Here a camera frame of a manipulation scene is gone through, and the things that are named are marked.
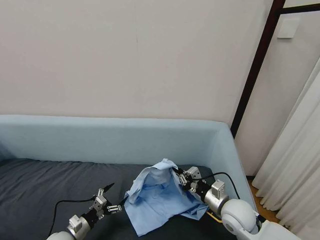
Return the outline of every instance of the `black cable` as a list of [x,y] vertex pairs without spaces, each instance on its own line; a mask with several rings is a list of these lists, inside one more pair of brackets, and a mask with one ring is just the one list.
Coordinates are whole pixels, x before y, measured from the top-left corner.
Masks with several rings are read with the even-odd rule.
[[93,196],[93,197],[86,199],[86,200],[61,200],[61,201],[58,201],[54,206],[53,220],[52,220],[52,225],[51,225],[48,237],[51,235],[52,229],[54,228],[54,225],[55,225],[58,204],[60,204],[60,203],[85,203],[85,202],[94,201],[95,199],[96,199],[96,196]]
[[238,197],[238,199],[240,199],[240,196],[239,196],[239,194],[238,194],[238,191],[237,191],[237,188],[236,188],[236,186],[235,186],[235,184],[234,184],[234,181],[232,181],[232,178],[230,177],[230,175],[229,175],[228,173],[224,172],[224,171],[216,172],[216,173],[211,174],[211,175],[209,175],[209,176],[205,176],[205,177],[197,178],[197,179],[193,179],[193,180],[204,180],[204,179],[208,179],[208,178],[214,177],[215,175],[219,175],[219,174],[224,174],[224,175],[226,175],[226,176],[230,179],[230,181],[231,181],[231,183],[232,183],[232,186],[233,186],[233,188],[234,188],[235,194],[236,194],[236,196]]

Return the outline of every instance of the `light blue sofa backrest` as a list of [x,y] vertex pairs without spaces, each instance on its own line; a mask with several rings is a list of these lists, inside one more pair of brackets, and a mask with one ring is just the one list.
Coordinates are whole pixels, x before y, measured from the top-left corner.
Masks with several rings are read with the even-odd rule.
[[[227,172],[240,196],[255,206],[229,127],[181,119],[0,115],[0,160],[28,158],[108,164],[177,165]],[[227,192],[236,197],[225,176]]]

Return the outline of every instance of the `dark wooden frame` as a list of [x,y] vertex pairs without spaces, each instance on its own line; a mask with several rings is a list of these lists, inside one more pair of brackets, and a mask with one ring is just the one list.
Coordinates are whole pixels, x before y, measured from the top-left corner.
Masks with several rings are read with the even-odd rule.
[[284,7],[285,2],[286,0],[273,0],[268,18],[264,25],[259,45],[255,52],[255,56],[253,58],[253,62],[231,125],[231,133],[233,137],[235,137],[237,134],[251,93],[254,89],[258,74],[267,54],[268,47],[274,35],[276,26],[278,24],[280,15],[320,11],[320,3],[303,6]]

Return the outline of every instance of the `wire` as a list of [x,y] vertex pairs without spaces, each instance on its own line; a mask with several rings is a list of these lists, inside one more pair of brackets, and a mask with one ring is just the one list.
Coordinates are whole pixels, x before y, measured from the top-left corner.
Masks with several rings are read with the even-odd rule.
[[214,220],[216,220],[218,223],[222,224],[222,220],[218,219],[217,217],[215,217],[212,213],[206,211],[206,214],[208,214],[211,218],[213,218]]
[[231,183],[232,183],[232,186],[233,186],[233,188],[234,188],[235,194],[236,194],[236,196],[238,197],[238,199],[240,199],[240,196],[239,196],[239,194],[238,194],[238,191],[237,191],[237,188],[236,188],[236,186],[235,186],[234,181],[232,181],[232,178],[230,177],[230,175],[229,175],[228,173],[224,172],[224,171],[216,172],[216,173],[211,174],[211,175],[209,175],[209,176],[205,176],[205,177],[197,178],[197,179],[193,179],[193,180],[204,180],[204,179],[208,179],[208,178],[214,177],[214,176],[216,176],[216,175],[220,175],[220,174],[224,174],[224,175],[226,175],[226,176],[230,179],[230,181],[231,181]]
[[53,220],[52,220],[52,225],[51,225],[48,237],[51,235],[52,229],[54,228],[54,225],[55,225],[58,204],[60,204],[60,203],[85,203],[85,202],[93,201],[93,200],[95,200],[95,198],[96,198],[96,196],[93,196],[93,197],[86,199],[86,200],[60,200],[60,201],[58,201],[54,206]]

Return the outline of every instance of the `silver metal part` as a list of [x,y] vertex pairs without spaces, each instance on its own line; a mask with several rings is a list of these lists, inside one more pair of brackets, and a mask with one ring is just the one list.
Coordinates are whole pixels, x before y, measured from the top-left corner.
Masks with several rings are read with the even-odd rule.
[[104,194],[104,191],[105,191],[105,190],[103,190],[102,188],[99,188],[99,190],[98,190],[98,197],[99,197],[99,196],[102,196],[102,195]]
[[189,173],[193,179],[201,178],[200,171],[196,166],[190,167],[186,172]]
[[122,207],[120,205],[107,206],[106,209],[108,212],[111,212],[111,214],[122,211]]
[[89,208],[90,210],[91,209],[96,210],[96,215],[99,218],[99,220],[101,220],[105,216],[104,215],[104,207],[107,203],[107,199],[105,199],[105,197],[101,195],[103,193],[104,193],[104,190],[100,188],[99,192],[98,192],[98,196],[95,198],[93,205]]
[[219,179],[211,185],[212,194],[220,199],[225,194],[225,183]]
[[76,240],[83,240],[90,231],[90,226],[82,216],[79,218],[77,215],[74,215],[69,219],[67,229]]
[[195,193],[195,192],[196,192],[196,189],[197,189],[197,187],[198,187],[198,184],[197,184],[196,182],[192,182],[192,183],[190,184],[190,186],[191,186],[190,191],[193,192],[193,193]]
[[180,180],[180,183],[183,185],[183,186],[185,186],[185,185],[187,185],[187,179],[185,178],[185,176],[183,175],[183,174],[181,174],[180,176],[179,176],[179,180]]
[[221,208],[229,200],[229,196],[225,194],[225,183],[217,180],[211,185],[211,189],[206,193],[204,202],[218,216],[220,216]]

